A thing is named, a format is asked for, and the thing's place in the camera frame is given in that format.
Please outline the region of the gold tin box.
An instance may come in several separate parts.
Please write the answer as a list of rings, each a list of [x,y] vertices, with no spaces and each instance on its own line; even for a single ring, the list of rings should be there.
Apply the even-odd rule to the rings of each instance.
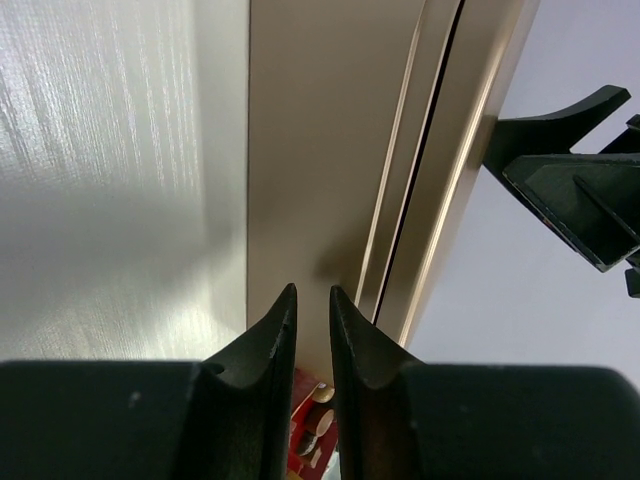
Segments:
[[[460,7],[250,5],[248,311],[297,287],[301,369],[331,374],[330,287],[358,284],[383,175],[420,129]]]

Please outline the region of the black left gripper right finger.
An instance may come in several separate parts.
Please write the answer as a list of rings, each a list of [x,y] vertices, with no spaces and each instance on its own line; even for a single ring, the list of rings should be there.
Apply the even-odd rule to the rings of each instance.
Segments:
[[[345,479],[635,479],[639,395],[585,366],[427,364],[330,292]]]

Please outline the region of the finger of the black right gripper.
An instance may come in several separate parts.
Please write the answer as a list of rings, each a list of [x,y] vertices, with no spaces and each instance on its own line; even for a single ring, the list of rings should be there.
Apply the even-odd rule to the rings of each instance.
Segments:
[[[639,250],[639,155],[524,155],[503,175],[525,206],[597,270]]]
[[[498,120],[484,157],[493,174],[522,155],[567,154],[631,98],[623,87],[605,85],[580,101],[543,115]]]

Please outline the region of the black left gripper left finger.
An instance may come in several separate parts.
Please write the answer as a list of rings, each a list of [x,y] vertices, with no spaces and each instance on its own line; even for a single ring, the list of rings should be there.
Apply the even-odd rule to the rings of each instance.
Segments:
[[[5,479],[281,479],[297,291],[203,361],[5,361]]]

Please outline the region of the gold tin lid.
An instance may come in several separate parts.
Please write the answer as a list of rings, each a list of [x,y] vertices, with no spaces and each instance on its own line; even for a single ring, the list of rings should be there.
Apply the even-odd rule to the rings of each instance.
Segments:
[[[376,326],[401,346],[415,333],[456,236],[538,6],[459,7],[375,313]]]

